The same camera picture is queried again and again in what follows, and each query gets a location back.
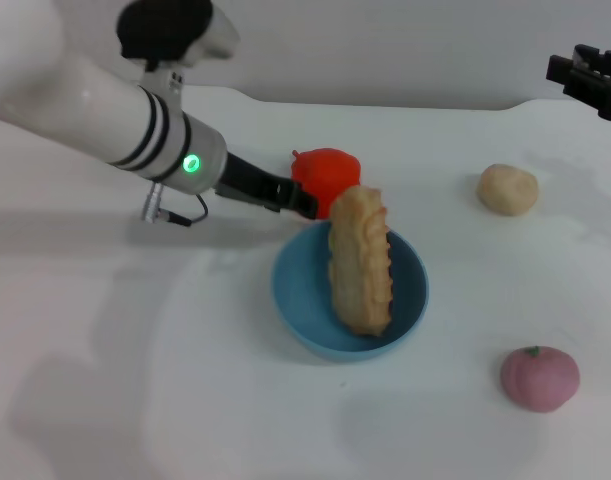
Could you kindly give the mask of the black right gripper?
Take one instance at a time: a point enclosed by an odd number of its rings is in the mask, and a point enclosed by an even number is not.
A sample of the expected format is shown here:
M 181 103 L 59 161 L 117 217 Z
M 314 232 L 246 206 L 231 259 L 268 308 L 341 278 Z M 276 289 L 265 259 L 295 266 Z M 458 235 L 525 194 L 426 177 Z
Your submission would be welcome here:
M 611 50 L 577 44 L 572 59 L 551 55 L 546 79 L 564 83 L 563 93 L 611 121 Z

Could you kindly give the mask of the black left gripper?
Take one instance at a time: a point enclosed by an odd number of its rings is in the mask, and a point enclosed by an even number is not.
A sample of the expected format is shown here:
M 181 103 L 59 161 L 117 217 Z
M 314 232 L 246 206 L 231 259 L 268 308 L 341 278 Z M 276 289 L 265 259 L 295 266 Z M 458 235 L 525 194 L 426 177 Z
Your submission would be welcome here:
M 264 171 L 233 153 L 227 155 L 215 193 L 274 212 L 286 209 L 309 220 L 318 215 L 318 200 L 300 183 Z

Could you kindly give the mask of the orange striped bread roll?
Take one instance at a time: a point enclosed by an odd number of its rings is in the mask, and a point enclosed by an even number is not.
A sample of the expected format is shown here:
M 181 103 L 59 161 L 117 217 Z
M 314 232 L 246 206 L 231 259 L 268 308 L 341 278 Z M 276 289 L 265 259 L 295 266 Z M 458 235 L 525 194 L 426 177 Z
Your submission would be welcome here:
M 363 185 L 345 190 L 330 208 L 332 306 L 356 335 L 379 337 L 391 322 L 393 280 L 386 216 L 381 191 Z

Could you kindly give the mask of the blue bowl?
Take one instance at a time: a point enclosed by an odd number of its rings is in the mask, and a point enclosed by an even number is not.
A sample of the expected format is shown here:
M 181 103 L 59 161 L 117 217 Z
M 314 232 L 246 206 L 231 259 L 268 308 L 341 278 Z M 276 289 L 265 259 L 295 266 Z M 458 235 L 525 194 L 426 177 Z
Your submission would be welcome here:
M 392 261 L 391 322 L 379 336 L 358 336 L 338 319 L 328 278 L 330 223 L 317 222 L 290 240 L 272 270 L 272 294 L 290 333 L 306 349 L 329 361 L 351 363 L 386 354 L 418 327 L 429 302 L 429 281 L 421 258 L 397 232 L 387 234 Z

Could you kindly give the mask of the red toy pepper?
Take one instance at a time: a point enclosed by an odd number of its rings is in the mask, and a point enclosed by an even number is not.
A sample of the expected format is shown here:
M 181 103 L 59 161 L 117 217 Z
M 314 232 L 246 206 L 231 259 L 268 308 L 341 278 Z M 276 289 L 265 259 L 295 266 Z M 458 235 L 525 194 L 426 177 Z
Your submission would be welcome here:
M 317 219 L 327 219 L 334 200 L 346 189 L 360 184 L 359 160 L 342 150 L 293 150 L 292 155 L 291 178 L 317 200 Z

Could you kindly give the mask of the pink toy peach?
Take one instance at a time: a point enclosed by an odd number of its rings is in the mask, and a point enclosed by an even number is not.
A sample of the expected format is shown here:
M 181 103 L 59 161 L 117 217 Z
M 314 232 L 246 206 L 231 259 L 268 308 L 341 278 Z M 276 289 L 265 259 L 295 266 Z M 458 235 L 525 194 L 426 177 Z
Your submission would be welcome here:
M 500 383 L 507 397 L 536 413 L 550 413 L 567 403 L 580 387 L 580 370 L 567 353 L 552 347 L 514 350 L 504 359 Z

